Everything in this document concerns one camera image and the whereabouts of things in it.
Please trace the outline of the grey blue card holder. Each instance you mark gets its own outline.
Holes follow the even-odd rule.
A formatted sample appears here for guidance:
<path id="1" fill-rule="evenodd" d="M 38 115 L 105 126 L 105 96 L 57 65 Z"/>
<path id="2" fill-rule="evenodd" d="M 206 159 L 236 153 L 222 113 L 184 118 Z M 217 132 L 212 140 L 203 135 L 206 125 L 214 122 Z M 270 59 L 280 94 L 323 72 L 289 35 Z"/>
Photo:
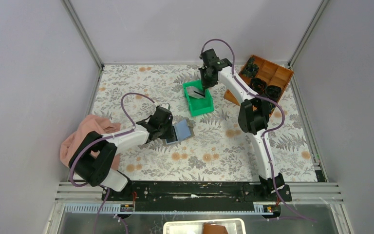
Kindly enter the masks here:
<path id="1" fill-rule="evenodd" d="M 190 139 L 195 136 L 192 125 L 183 119 L 180 122 L 174 124 L 174 136 L 171 139 L 164 139 L 163 144 L 165 146 L 180 143 L 184 140 Z"/>

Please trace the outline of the grey credit cards stack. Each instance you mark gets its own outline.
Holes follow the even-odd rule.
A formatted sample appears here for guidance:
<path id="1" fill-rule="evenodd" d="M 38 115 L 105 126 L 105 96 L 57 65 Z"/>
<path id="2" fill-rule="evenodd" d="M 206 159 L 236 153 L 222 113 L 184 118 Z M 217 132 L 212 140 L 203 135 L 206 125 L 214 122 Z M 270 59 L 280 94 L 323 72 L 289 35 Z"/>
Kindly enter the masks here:
<path id="1" fill-rule="evenodd" d="M 186 91 L 189 97 L 196 98 L 196 99 L 205 99 L 205 92 L 200 90 L 195 86 L 188 86 L 186 87 Z"/>

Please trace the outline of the green plastic bin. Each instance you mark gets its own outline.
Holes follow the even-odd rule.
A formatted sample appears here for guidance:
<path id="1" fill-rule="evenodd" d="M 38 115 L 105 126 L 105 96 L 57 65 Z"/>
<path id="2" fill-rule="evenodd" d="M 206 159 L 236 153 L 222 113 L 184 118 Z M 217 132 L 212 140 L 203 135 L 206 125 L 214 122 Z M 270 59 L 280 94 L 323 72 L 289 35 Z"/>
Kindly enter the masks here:
<path id="1" fill-rule="evenodd" d="M 195 86 L 205 92 L 205 99 L 196 99 L 189 97 L 186 91 L 186 87 Z M 187 105 L 192 117 L 208 114 L 214 111 L 213 98 L 208 89 L 204 90 L 200 80 L 190 81 L 183 83 L 183 91 L 187 99 Z"/>

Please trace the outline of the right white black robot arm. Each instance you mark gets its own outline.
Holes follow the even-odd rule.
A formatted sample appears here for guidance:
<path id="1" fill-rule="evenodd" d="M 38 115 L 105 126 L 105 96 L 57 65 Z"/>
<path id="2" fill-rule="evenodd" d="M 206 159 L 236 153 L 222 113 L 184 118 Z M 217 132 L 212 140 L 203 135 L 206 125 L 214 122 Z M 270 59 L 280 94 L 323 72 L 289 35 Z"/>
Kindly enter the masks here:
<path id="1" fill-rule="evenodd" d="M 238 124 L 252 143 L 258 166 L 260 186 L 257 193 L 264 200 L 284 202 L 285 182 L 275 168 L 268 140 L 270 105 L 277 103 L 253 91 L 235 75 L 233 64 L 226 58 L 220 59 L 214 49 L 202 50 L 200 59 L 203 61 L 199 69 L 202 87 L 208 89 L 222 83 L 240 103 Z"/>

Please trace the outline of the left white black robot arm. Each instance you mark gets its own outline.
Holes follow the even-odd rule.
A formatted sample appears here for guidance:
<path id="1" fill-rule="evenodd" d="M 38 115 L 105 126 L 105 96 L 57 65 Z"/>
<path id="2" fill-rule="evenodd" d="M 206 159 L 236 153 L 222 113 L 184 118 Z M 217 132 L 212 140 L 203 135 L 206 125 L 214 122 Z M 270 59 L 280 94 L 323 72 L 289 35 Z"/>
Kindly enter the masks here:
<path id="1" fill-rule="evenodd" d="M 102 186 L 113 190 L 119 200 L 131 196 L 129 178 L 112 168 L 118 153 L 144 145 L 157 139 L 175 136 L 173 115 L 168 103 L 158 105 L 153 115 L 128 128 L 112 134 L 89 132 L 69 161 L 71 173 L 77 174 L 92 187 Z"/>

